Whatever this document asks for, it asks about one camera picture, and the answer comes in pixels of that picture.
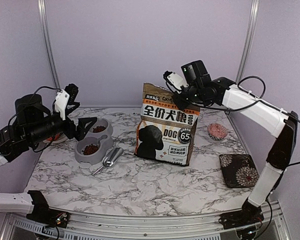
marble surface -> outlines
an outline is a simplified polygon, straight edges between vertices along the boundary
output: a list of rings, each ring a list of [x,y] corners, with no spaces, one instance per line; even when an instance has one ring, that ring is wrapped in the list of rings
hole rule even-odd
[[[226,115],[202,110],[189,166],[134,156],[140,108],[80,108],[70,117],[103,117],[112,122],[114,145],[124,154],[114,168],[92,176],[101,163],[75,160],[75,140],[46,149],[25,189],[40,190],[51,207],[121,216],[176,216],[240,208],[251,189],[230,189],[224,183],[220,154],[244,150]],[[220,123],[227,137],[214,141],[207,126]]]

silver scoop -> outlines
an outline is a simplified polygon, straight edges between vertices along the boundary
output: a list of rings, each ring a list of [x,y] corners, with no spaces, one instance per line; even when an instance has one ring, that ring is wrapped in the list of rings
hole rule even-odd
[[[124,150],[121,147],[115,147],[111,149],[102,159],[102,166],[99,167],[96,171],[92,173],[92,176],[96,175],[98,172],[100,172],[104,168],[112,168],[118,158],[124,153]]]

gray pet bowl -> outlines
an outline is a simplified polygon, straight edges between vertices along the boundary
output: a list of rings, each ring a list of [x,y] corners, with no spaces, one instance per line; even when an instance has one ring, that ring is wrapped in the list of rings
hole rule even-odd
[[[103,127],[105,127],[105,130],[103,130],[101,132],[93,132],[94,128],[97,126],[103,126]],[[98,118],[96,123],[90,128],[90,130],[86,134],[86,137],[100,138],[103,135],[107,135],[107,136],[111,137],[113,132],[114,132],[114,129],[113,129],[111,123],[107,119]]]
[[[99,147],[98,151],[91,155],[83,155],[83,150],[86,148],[87,145],[97,145]],[[111,136],[102,135],[99,138],[88,136],[85,137],[83,140],[78,141],[75,145],[74,149],[74,157],[75,160],[79,163],[91,163],[92,165],[100,163],[104,156],[107,153],[107,150],[114,145],[114,140]]]

dog food bag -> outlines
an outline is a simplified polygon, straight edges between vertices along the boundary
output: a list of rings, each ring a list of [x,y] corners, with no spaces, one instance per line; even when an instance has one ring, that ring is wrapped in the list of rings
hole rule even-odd
[[[150,83],[143,85],[141,122],[136,130],[135,155],[188,166],[194,146],[200,108],[177,108],[172,92]]]

kibble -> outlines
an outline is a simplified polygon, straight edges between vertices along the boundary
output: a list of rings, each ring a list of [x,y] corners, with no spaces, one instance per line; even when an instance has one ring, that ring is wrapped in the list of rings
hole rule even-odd
[[[100,133],[102,131],[104,131],[106,129],[105,126],[96,126],[94,129],[93,129],[93,132],[94,133]]]
[[[82,150],[83,155],[91,155],[94,154],[96,151],[99,150],[99,147],[97,145],[87,145],[85,146],[84,150]]]

